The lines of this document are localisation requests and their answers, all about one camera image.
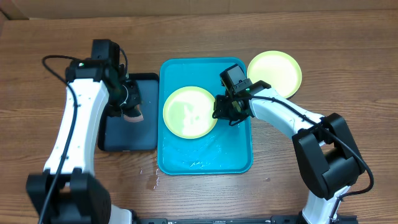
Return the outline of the green orange sponge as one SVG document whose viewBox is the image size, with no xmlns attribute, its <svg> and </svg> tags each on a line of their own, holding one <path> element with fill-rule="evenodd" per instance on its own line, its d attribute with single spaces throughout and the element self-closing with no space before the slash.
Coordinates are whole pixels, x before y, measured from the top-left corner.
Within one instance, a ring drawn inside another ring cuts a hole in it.
<svg viewBox="0 0 398 224">
<path fill-rule="evenodd" d="M 136 105 L 135 107 L 125 111 L 123 113 L 123 118 L 125 121 L 131 123 L 138 123 L 144 120 L 142 111 L 140 110 L 140 105 Z"/>
</svg>

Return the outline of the yellow plate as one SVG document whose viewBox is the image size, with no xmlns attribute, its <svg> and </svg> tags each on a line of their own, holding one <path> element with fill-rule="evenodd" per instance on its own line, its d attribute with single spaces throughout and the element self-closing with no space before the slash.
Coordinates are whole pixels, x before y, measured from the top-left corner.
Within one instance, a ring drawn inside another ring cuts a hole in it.
<svg viewBox="0 0 398 224">
<path fill-rule="evenodd" d="M 255 56 L 249 63 L 247 76 L 253 83 L 262 80 L 284 98 L 293 97 L 302 83 L 302 71 L 289 54 L 270 50 Z"/>
<path fill-rule="evenodd" d="M 197 86 L 175 90 L 165 101 L 163 120 L 174 135 L 196 139 L 207 135 L 216 125 L 213 117 L 215 97 Z"/>
</svg>

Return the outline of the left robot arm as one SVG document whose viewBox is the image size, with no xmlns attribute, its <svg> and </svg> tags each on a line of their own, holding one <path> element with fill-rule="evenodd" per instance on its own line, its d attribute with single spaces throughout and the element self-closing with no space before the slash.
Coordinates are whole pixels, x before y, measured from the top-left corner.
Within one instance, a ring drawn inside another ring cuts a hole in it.
<svg viewBox="0 0 398 224">
<path fill-rule="evenodd" d="M 103 116 L 144 119 L 137 85 L 118 58 L 70 60 L 59 78 L 67 100 L 57 140 L 43 172 L 26 183 L 39 223 L 136 223 L 135 213 L 113 205 L 95 178 L 94 152 Z"/>
</svg>

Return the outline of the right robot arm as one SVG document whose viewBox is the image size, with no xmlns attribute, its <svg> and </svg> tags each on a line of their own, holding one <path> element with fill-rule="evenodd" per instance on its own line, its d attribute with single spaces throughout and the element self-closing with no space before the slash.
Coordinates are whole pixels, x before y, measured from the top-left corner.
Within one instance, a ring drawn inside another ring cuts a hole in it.
<svg viewBox="0 0 398 224">
<path fill-rule="evenodd" d="M 366 170 L 344 118 L 307 111 L 264 81 L 223 81 L 212 116 L 234 126 L 248 117 L 263 120 L 291 138 L 302 180 L 309 189 L 297 223 L 340 223 L 338 207 Z"/>
</svg>

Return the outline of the black water tray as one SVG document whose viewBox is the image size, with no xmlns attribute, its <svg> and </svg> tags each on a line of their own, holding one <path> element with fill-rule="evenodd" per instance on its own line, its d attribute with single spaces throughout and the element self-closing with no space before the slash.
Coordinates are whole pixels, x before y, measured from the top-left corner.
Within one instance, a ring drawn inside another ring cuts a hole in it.
<svg viewBox="0 0 398 224">
<path fill-rule="evenodd" d="M 132 73 L 141 94 L 143 120 L 137 123 L 103 113 L 97 145 L 106 152 L 152 151 L 157 147 L 159 112 L 159 76 L 156 73 Z"/>
</svg>

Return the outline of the teal plastic tray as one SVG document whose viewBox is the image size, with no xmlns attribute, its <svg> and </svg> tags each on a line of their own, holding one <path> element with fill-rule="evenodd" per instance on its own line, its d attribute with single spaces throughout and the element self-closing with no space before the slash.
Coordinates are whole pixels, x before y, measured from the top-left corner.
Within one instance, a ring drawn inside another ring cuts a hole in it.
<svg viewBox="0 0 398 224">
<path fill-rule="evenodd" d="M 220 73 L 232 65 L 245 69 L 236 57 L 178 58 L 160 68 L 157 162 L 168 175 L 240 174 L 253 162 L 251 122 L 249 119 L 230 126 L 219 120 L 205 136 L 184 139 L 166 127 L 163 107 L 166 99 L 179 88 L 198 86 L 213 96 L 223 95 Z"/>
</svg>

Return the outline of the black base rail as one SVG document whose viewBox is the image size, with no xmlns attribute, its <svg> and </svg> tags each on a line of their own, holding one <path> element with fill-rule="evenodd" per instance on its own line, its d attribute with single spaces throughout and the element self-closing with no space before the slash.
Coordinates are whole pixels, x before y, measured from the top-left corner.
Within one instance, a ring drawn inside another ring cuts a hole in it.
<svg viewBox="0 0 398 224">
<path fill-rule="evenodd" d="M 299 224 L 305 223 L 300 215 L 273 215 L 269 218 L 234 218 L 234 219 L 179 219 L 140 218 L 139 224 Z"/>
</svg>

